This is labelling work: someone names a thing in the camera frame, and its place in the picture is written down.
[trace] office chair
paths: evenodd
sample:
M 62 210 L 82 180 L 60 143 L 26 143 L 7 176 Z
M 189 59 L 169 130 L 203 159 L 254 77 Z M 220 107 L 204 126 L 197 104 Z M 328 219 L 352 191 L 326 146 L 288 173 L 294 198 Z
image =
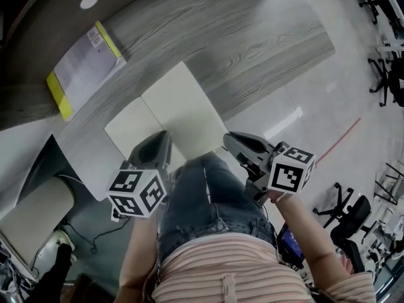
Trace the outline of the office chair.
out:
M 377 16 L 379 16 L 379 12 L 376 9 L 377 5 L 378 3 L 376 2 L 376 0 L 366 0 L 366 2 L 359 3 L 360 7 L 368 6 L 371 9 L 374 17 L 373 24 L 377 24 Z
M 383 13 L 387 16 L 391 28 L 394 31 L 395 37 L 398 37 L 400 31 L 402 31 L 402 26 L 400 20 L 397 18 L 396 12 L 391 5 L 390 0 L 374 0 L 376 6 L 379 6 Z
M 349 257 L 355 273 L 363 272 L 365 268 L 360 258 L 358 246 L 348 238 L 351 238 L 359 230 L 369 231 L 369 228 L 365 227 L 364 223 L 370 214 L 371 204 L 366 196 L 362 195 L 352 207 L 348 207 L 348 213 L 343 214 L 338 219 L 340 224 L 331 231 L 331 240 Z
M 334 245 L 342 249 L 345 255 L 351 260 L 355 273 L 365 271 L 365 267 L 356 243 L 348 238 L 353 236 L 359 230 L 366 232 L 370 229 L 363 226 L 370 214 L 371 204 L 369 200 L 362 195 L 356 201 L 354 206 L 348 206 L 348 213 L 342 212 L 341 215 L 336 218 L 340 224 L 331 231 L 331 240 Z M 298 269 L 302 268 L 304 255 L 286 224 L 283 225 L 276 241 L 282 259 L 286 263 L 296 266 Z
M 352 193 L 354 192 L 354 190 L 349 187 L 347 189 L 347 192 L 348 192 L 347 197 L 344 200 L 342 200 L 342 187 L 341 187 L 341 184 L 340 183 L 335 183 L 334 187 L 338 190 L 338 199 L 337 199 L 337 204 L 336 204 L 335 208 L 333 208 L 331 210 L 322 211 L 322 212 L 319 212 L 317 208 L 313 209 L 313 212 L 316 215 L 330 215 L 330 219 L 328 219 L 326 224 L 323 226 L 324 228 L 328 227 L 328 225 L 332 221 L 334 221 L 335 219 L 338 220 L 339 217 L 342 217 L 344 215 L 343 209 L 347 205 L 349 199 L 352 196 Z
M 376 89 L 370 89 L 370 93 L 377 93 L 380 89 L 384 88 L 384 102 L 380 102 L 380 106 L 386 106 L 388 89 L 390 89 L 391 94 L 393 94 L 393 103 L 397 103 L 400 107 L 404 107 L 404 89 L 400 88 L 400 80 L 404 80 L 404 74 L 401 70 L 404 66 L 404 60 L 402 58 L 395 57 L 392 61 L 384 61 L 383 59 L 378 59 L 377 62 L 381 63 L 382 68 L 379 64 L 373 60 L 367 60 L 369 64 L 374 64 L 377 71 L 381 76 L 380 84 Z M 386 63 L 391 63 L 391 70 L 386 69 Z

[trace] white tile floor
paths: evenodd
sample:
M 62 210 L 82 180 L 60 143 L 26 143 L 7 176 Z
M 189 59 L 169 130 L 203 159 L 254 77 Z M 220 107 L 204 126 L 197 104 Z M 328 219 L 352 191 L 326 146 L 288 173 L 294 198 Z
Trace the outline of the white tile floor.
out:
M 225 124 L 229 131 L 264 136 L 274 127 L 277 130 L 280 122 L 288 121 L 288 116 L 295 118 L 270 141 L 284 140 L 319 158 L 360 118 L 346 138 L 318 164 L 301 194 L 311 209 L 319 203 L 321 207 L 331 206 L 324 195 L 336 181 L 355 189 L 352 201 L 359 193 L 372 198 L 376 173 L 383 171 L 385 162 L 395 163 L 401 158 L 403 111 L 392 104 L 391 95 L 387 106 L 380 108 L 381 95 L 369 93 L 377 78 L 367 58 L 375 57 L 375 46 L 381 43 L 383 30 L 372 24 L 366 8 L 360 8 L 358 0 L 308 1 L 327 30 L 335 55 Z M 243 178 L 237 167 L 232 165 L 232 169 Z M 266 206 L 270 220 L 279 229 L 282 218 L 271 204 Z

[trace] gray wood grain desk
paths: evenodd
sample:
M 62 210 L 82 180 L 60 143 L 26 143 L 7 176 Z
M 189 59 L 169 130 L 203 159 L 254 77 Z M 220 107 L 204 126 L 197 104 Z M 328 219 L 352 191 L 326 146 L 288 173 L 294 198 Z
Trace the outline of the gray wood grain desk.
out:
M 104 127 L 179 61 L 225 121 L 335 51 L 305 0 L 137 0 L 104 25 L 128 64 L 72 121 L 52 123 L 98 200 L 124 160 Z

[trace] wooden desk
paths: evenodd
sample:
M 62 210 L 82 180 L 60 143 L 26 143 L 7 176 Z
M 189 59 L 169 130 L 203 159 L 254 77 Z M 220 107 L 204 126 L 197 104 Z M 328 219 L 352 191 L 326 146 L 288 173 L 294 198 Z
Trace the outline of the wooden desk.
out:
M 0 130 L 57 113 L 55 102 L 48 102 L 46 77 L 97 20 L 105 21 L 133 1 L 98 0 L 83 10 L 81 0 L 29 0 L 0 54 Z M 43 97 L 30 98 L 27 90 Z
M 128 61 L 69 123 L 52 129 L 90 192 L 123 155 L 104 127 L 180 61 L 225 121 L 334 53 L 306 0 L 137 0 L 108 21 Z

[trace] jeans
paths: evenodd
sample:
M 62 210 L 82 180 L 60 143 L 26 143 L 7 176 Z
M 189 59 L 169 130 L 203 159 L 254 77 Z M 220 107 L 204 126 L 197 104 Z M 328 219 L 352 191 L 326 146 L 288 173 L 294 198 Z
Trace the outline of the jeans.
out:
M 272 224 L 253 199 L 244 194 L 244 189 L 214 153 L 185 164 L 163 218 L 158 240 L 159 262 L 191 239 L 226 232 L 252 235 L 276 247 Z

